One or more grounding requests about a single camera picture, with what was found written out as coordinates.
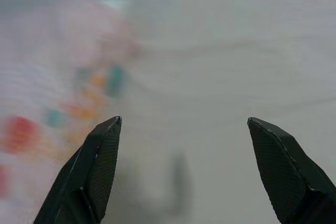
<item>white surface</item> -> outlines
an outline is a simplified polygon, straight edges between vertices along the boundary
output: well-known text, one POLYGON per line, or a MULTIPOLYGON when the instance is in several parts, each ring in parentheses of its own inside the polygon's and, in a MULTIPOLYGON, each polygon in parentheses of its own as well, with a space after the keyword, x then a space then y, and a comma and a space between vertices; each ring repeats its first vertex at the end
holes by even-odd
POLYGON ((249 116, 293 134, 336 183, 333 0, 137 3, 145 47, 113 107, 124 123, 104 223, 278 223, 249 116), (176 151, 191 173, 189 219, 144 216, 144 198, 164 202, 169 193, 176 151))

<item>pink object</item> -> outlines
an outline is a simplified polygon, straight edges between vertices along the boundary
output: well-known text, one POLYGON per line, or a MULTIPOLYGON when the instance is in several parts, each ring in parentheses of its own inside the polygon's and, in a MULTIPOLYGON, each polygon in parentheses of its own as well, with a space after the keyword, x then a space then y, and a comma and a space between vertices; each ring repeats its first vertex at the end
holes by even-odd
POLYGON ((113 51, 107 63, 134 55, 134 30, 119 12, 93 0, 63 0, 0 20, 0 50, 7 59, 40 54, 63 57, 76 67, 91 67, 102 43, 113 51))

